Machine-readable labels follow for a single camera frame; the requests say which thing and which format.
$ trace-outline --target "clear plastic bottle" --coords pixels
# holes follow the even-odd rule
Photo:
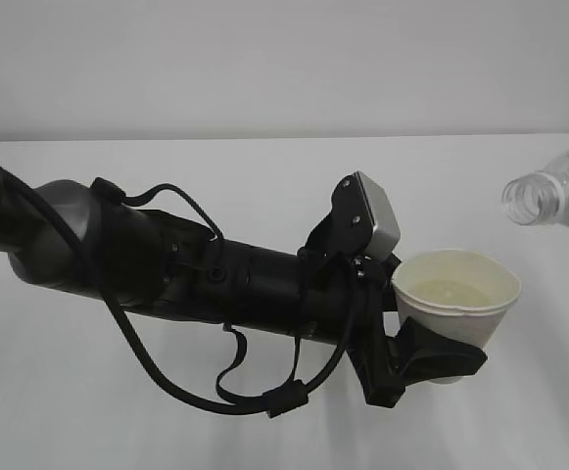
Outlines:
[[[569,226],[569,152],[541,171],[510,181],[501,200],[508,218],[520,225]]]

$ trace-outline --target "paper cup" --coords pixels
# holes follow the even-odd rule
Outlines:
[[[395,270],[392,282],[400,323],[411,316],[440,335],[480,349],[521,294],[521,281],[512,272],[464,250],[439,250],[407,259]]]

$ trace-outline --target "robotic arm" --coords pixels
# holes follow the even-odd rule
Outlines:
[[[139,210],[173,191],[207,226],[156,210]],[[127,197],[97,178],[35,190],[0,167],[0,251],[29,284],[103,300],[151,378],[188,404],[220,414],[271,417],[308,402],[346,353],[367,403],[393,407],[416,382],[472,375],[485,362],[479,349],[442,337],[409,318],[394,338],[383,311],[395,311],[389,279],[400,229],[384,190],[361,172],[343,178],[330,213],[295,255],[225,240],[181,189],[163,184]],[[202,399],[171,383],[138,338],[126,311],[176,321],[223,324],[238,352],[217,381],[228,403]],[[336,345],[310,381],[295,379],[259,397],[220,386],[242,362],[244,336],[233,326]]]

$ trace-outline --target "black strap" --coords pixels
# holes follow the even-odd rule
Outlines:
[[[293,369],[286,381],[279,387],[269,390],[261,396],[245,397],[225,390],[221,386],[221,381],[229,372],[237,368],[245,360],[247,356],[247,338],[243,333],[235,330],[232,325],[228,323],[223,325],[223,331],[233,333],[236,337],[236,354],[234,355],[232,363],[216,377],[215,387],[217,395],[229,403],[238,405],[260,403],[266,408],[267,414],[271,418],[308,403],[306,386],[301,380],[295,380],[302,344],[302,337],[300,335],[295,335]]]

